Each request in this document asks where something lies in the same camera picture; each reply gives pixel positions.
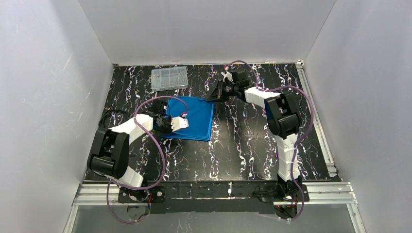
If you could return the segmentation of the clear plastic compartment box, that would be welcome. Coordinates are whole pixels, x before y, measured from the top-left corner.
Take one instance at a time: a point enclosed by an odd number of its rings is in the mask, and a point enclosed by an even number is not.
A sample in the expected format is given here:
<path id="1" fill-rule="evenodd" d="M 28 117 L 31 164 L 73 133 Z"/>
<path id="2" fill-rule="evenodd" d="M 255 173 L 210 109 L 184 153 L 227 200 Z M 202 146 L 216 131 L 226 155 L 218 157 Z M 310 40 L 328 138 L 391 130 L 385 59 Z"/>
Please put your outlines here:
<path id="1" fill-rule="evenodd" d="M 187 67 L 158 68 L 151 71 L 153 91 L 184 89 L 188 86 Z"/>

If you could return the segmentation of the blue cloth napkin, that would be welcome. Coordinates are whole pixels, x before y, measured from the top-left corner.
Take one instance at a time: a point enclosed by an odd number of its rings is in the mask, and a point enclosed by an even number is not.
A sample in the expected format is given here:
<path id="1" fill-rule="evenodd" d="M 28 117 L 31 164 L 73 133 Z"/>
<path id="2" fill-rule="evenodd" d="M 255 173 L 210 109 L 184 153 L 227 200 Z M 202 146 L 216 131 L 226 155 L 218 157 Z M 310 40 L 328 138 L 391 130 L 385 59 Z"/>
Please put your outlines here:
<path id="1" fill-rule="evenodd" d="M 188 108 L 187 120 L 189 126 L 174 133 L 164 134 L 161 137 L 167 139 L 185 139 L 197 141 L 209 141 L 214 116 L 214 103 L 197 97 L 178 96 Z"/>

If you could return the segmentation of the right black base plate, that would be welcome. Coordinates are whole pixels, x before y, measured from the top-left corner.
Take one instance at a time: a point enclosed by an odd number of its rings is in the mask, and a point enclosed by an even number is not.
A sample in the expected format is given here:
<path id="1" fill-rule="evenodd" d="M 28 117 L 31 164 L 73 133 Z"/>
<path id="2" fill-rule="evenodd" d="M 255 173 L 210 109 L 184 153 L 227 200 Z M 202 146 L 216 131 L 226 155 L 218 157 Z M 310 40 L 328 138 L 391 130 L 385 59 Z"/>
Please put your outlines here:
<path id="1" fill-rule="evenodd" d="M 277 183 L 265 183 L 264 185 L 260 185 L 253 192 L 253 196 L 262 202 L 286 201 L 288 203 L 292 203 L 292 201 L 310 201 L 307 187 L 302 185 L 301 189 L 303 193 L 301 193 L 296 187 L 288 189 Z"/>

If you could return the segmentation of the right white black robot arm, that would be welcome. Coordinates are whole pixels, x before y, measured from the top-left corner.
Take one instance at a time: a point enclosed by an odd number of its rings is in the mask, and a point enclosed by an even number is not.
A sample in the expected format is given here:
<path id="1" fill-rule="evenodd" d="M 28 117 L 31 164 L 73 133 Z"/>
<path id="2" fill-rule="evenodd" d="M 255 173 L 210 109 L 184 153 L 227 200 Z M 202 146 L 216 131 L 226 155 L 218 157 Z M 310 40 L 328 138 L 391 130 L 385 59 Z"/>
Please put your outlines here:
<path id="1" fill-rule="evenodd" d="M 244 71 L 221 72 L 217 86 L 208 97 L 209 102 L 226 102 L 238 97 L 246 103 L 265 110 L 268 128 L 275 136 L 281 180 L 288 182 L 300 175 L 297 162 L 293 161 L 295 143 L 302 123 L 292 93 L 280 94 L 264 91 L 250 85 Z"/>

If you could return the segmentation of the front aluminium rail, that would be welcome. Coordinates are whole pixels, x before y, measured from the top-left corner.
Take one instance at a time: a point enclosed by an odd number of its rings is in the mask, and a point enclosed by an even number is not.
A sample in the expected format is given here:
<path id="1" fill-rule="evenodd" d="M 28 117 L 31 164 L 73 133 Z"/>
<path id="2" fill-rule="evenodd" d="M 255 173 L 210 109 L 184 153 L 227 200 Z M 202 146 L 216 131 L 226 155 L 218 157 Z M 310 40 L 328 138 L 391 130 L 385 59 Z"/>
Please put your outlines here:
<path id="1" fill-rule="evenodd" d="M 253 192 L 260 186 L 276 184 L 276 181 L 220 181 L 220 182 L 164 182 L 167 200 L 250 200 L 256 198 Z M 346 182 L 307 182 L 310 201 L 307 204 L 356 204 L 351 183 Z M 120 188 L 115 184 L 85 183 L 74 199 L 74 205 L 130 205 L 143 206 L 146 203 L 119 203 Z M 273 202 L 287 204 L 286 201 Z"/>

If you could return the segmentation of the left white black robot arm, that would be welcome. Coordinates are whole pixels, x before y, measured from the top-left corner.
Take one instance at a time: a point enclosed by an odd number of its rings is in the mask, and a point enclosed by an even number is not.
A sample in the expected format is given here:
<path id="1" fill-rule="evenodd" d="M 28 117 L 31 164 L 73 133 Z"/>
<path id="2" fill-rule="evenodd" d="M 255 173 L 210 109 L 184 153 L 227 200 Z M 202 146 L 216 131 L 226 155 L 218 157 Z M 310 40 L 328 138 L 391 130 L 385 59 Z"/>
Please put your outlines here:
<path id="1" fill-rule="evenodd" d="M 112 128 L 100 127 L 94 136 L 87 168 L 97 175 L 131 190 L 141 187 L 143 176 L 129 166 L 129 145 L 143 135 L 153 137 L 152 130 L 170 133 L 172 117 L 166 115 L 167 102 L 155 100 L 140 114 Z"/>

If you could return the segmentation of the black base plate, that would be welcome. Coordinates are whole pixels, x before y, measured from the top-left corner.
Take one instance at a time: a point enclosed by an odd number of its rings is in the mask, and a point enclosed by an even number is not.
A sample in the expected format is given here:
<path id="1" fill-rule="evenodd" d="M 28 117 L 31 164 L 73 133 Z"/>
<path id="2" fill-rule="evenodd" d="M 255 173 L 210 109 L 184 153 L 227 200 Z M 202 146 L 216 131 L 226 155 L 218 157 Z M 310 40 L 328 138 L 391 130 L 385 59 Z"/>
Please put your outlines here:
<path id="1" fill-rule="evenodd" d="M 163 203 L 165 201 L 166 188 L 158 185 L 147 190 L 131 190 L 120 188 L 118 195 L 119 203 Z"/>
<path id="2" fill-rule="evenodd" d="M 301 189 L 303 193 L 301 193 L 296 187 L 288 189 L 277 183 L 265 183 L 264 185 L 260 185 L 253 192 L 253 196 L 262 202 L 286 201 L 288 203 L 292 203 L 292 201 L 310 201 L 307 187 L 302 185 Z"/>

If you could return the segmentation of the aluminium rail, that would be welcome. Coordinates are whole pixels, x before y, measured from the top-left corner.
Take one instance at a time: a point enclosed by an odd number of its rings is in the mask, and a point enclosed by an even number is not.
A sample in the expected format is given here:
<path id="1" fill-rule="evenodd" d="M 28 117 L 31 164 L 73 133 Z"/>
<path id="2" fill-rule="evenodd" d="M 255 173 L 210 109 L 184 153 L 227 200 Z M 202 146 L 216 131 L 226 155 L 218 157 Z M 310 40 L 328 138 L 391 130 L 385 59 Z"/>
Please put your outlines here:
<path id="1" fill-rule="evenodd" d="M 256 198 L 253 192 L 260 186 L 276 184 L 276 181 L 220 181 L 220 182 L 164 182 L 167 200 L 250 200 Z M 307 182 L 310 201 L 307 204 L 356 204 L 351 183 L 346 182 Z M 85 183 L 74 199 L 74 205 L 130 205 L 143 206 L 146 203 L 119 203 L 120 188 L 115 184 Z M 273 202 L 287 204 L 286 201 Z"/>
<path id="2" fill-rule="evenodd" d="M 316 134 L 317 134 L 317 137 L 320 143 L 321 151 L 324 157 L 324 161 L 326 163 L 328 174 L 331 178 L 336 177 L 338 175 L 338 172 L 336 170 L 334 159 L 332 157 L 325 133 L 323 131 L 323 128 L 322 128 L 322 125 L 321 125 L 321 122 L 320 122 L 320 119 L 319 119 L 319 116 L 318 116 L 318 113 L 315 107 L 315 102 L 313 100 L 313 97 L 312 97 L 312 94 L 309 88 L 308 81 L 306 79 L 303 60 L 298 60 L 296 62 L 296 68 L 297 68 L 297 72 L 299 75 L 299 80 L 301 81 L 302 89 L 312 101 L 313 111 L 311 111 L 311 113 L 313 113 L 314 115 L 314 129 L 316 131 Z"/>

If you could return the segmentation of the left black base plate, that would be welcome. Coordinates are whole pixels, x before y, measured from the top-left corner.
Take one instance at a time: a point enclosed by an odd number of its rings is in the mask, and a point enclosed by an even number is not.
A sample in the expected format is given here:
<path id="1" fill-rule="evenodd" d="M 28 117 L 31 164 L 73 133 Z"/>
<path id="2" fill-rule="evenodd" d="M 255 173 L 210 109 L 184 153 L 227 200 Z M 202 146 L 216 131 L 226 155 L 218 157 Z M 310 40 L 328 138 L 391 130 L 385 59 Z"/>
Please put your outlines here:
<path id="1" fill-rule="evenodd" d="M 165 201 L 166 188 L 158 185 L 147 190 L 131 190 L 120 188 L 118 195 L 119 203 L 163 203 Z"/>

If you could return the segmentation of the right aluminium rail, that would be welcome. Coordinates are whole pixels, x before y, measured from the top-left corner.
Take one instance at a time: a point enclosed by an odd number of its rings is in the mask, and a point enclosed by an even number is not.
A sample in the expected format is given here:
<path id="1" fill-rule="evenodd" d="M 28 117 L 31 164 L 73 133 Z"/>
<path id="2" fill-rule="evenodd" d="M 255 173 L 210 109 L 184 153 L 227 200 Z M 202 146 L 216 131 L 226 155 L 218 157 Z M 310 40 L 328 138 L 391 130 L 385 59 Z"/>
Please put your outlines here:
<path id="1" fill-rule="evenodd" d="M 328 174 L 331 178 L 336 177 L 338 175 L 338 172 L 336 170 L 334 159 L 332 157 L 325 133 L 323 131 L 323 128 L 322 128 L 322 125 L 321 125 L 321 122 L 320 122 L 320 119 L 319 119 L 319 116 L 318 116 L 318 113 L 315 107 L 315 102 L 313 100 L 313 97 L 312 97 L 312 94 L 309 88 L 308 81 L 306 79 L 303 60 L 298 60 L 296 62 L 296 68 L 297 68 L 297 72 L 299 75 L 299 80 L 301 81 L 302 89 L 312 101 L 313 111 L 311 111 L 311 113 L 313 113 L 314 115 L 314 129 L 316 131 L 316 134 L 317 134 L 317 137 L 320 143 L 321 151 L 324 157 L 324 161 L 326 163 Z"/>

